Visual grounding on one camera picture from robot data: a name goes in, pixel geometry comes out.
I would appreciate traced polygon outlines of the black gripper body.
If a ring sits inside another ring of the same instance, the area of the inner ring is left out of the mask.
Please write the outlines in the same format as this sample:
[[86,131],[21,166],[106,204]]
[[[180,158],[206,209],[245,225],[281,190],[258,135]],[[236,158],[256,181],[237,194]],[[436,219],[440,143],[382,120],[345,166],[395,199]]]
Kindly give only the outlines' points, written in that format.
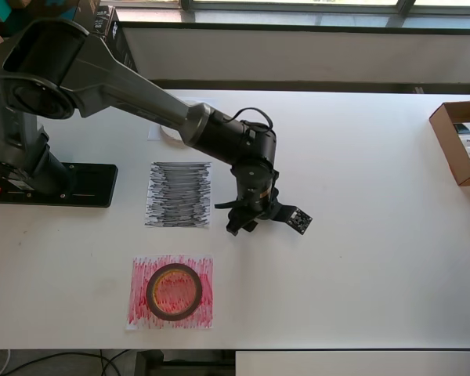
[[228,210],[230,221],[256,221],[270,219],[278,205],[275,197],[246,197],[215,204],[215,209]]

